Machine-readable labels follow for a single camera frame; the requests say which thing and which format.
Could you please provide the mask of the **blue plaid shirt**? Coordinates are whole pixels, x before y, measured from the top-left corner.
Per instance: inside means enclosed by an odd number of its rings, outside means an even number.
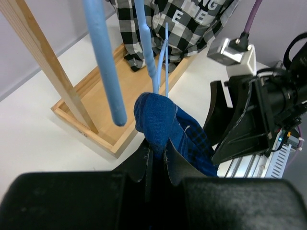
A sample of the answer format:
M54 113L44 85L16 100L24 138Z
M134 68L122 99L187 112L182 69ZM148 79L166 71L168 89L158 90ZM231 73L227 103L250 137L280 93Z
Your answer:
M142 93L134 105L135 128L144 134L160 160L167 142L195 169L206 176L216 177L218 166L207 134L199 122L171 99L151 92Z

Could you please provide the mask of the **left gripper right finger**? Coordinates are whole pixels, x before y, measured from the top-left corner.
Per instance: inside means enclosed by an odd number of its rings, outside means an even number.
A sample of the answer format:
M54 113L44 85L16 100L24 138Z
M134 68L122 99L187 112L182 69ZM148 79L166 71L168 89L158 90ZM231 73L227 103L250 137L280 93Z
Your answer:
M281 179L205 177L168 142L165 229L304 230L302 196Z

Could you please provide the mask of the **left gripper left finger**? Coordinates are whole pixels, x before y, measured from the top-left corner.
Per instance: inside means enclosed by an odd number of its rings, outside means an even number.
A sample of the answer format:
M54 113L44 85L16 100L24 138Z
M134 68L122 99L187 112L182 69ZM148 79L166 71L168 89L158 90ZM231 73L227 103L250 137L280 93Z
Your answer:
M19 175L0 205L3 230L150 230L147 141L112 171Z

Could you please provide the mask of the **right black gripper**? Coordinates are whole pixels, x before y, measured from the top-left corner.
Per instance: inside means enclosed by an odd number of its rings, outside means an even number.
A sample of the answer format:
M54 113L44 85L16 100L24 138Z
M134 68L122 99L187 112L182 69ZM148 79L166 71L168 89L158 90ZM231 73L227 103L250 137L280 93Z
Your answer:
M262 69L256 76L233 76L227 82L233 106L227 106L223 84L210 83L211 100L203 127L216 145L214 164L271 152L280 130L300 124L307 111L307 78Z

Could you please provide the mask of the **blue wire hanger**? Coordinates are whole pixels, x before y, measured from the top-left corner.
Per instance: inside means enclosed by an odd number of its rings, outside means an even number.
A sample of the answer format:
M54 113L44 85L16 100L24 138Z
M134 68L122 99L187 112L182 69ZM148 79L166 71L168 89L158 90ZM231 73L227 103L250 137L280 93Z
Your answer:
M135 1L143 56L148 75L152 80L153 92L158 94L161 84L163 58L160 58L158 61L158 67L156 67L151 45L150 30L146 23L144 6L144 1ZM127 114L105 22L104 6L100 0L84 0L83 9L96 62L100 70L101 79L111 111L112 120L115 125L122 127L127 122Z

